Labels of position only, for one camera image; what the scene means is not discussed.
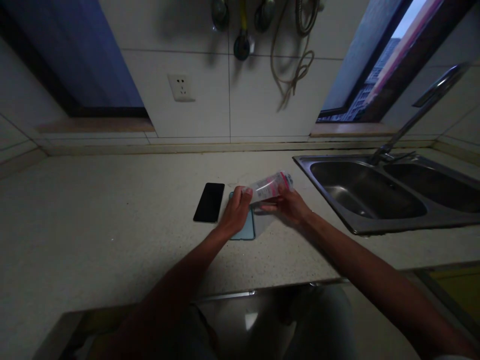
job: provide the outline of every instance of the kitchen counter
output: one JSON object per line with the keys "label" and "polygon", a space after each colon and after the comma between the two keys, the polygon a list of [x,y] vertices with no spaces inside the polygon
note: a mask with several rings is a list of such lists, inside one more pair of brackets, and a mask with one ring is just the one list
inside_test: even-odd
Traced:
{"label": "kitchen counter", "polygon": [[[399,270],[480,261],[480,226],[352,235],[294,163],[296,155],[369,150],[49,157],[0,181],[0,358],[30,359],[62,313],[140,301],[213,229],[193,222],[205,183],[236,185],[283,169],[313,211]],[[480,180],[480,168],[417,152]],[[293,228],[274,221],[229,241],[198,296],[340,276]]]}

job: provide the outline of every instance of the electrical outlet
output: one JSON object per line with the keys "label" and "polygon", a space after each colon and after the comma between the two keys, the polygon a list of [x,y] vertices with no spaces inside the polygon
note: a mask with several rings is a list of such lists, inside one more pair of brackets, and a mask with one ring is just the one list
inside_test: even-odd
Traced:
{"label": "electrical outlet", "polygon": [[168,74],[171,94],[177,102],[194,102],[192,94],[191,78],[186,73]]}

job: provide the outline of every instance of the forearm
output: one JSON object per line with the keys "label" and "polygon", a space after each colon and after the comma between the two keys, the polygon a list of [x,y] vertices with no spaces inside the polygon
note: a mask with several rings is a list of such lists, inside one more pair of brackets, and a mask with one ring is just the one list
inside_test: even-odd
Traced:
{"label": "forearm", "polygon": [[340,273],[404,333],[420,355],[436,355],[431,353],[436,349],[476,359],[465,338],[393,267],[314,213],[303,225],[315,234],[315,241]]}
{"label": "forearm", "polygon": [[214,229],[163,276],[114,335],[110,358],[129,359],[150,353],[151,347],[178,322],[228,239],[221,230]]}

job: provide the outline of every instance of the blue phone case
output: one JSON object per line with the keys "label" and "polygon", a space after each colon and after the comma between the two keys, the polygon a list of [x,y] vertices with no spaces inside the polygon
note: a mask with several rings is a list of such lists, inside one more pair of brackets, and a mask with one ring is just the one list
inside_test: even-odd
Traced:
{"label": "blue phone case", "polygon": [[[234,195],[233,192],[228,196],[229,199]],[[254,227],[254,210],[250,207],[250,211],[246,217],[246,222],[243,228],[231,237],[230,240],[254,240],[255,239],[255,227]]]}

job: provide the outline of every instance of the plastic packaging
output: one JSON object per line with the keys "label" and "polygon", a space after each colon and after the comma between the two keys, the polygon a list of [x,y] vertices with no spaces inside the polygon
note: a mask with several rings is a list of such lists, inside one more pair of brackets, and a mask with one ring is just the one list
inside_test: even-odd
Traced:
{"label": "plastic packaging", "polygon": [[245,187],[243,189],[243,192],[245,192],[248,188],[253,190],[253,196],[250,201],[250,203],[252,204],[280,195],[280,184],[283,184],[289,190],[293,190],[294,188],[294,181],[292,180],[292,177],[288,172],[282,170],[278,171],[272,176],[269,176],[263,180],[253,183],[248,187]]}

